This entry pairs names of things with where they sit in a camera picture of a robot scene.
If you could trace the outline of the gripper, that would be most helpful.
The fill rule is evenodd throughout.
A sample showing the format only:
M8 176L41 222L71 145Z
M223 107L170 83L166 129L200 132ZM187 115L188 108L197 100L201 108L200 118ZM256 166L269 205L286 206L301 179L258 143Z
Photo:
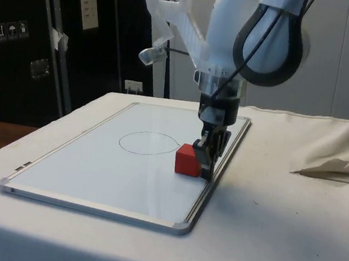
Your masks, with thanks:
M239 98L215 100L201 93L198 117L205 123L203 123L201 137L193 143L192 147L201 165L200 177L205 180L211 179L214 166L226 149L232 134L228 126L236 122L239 102Z

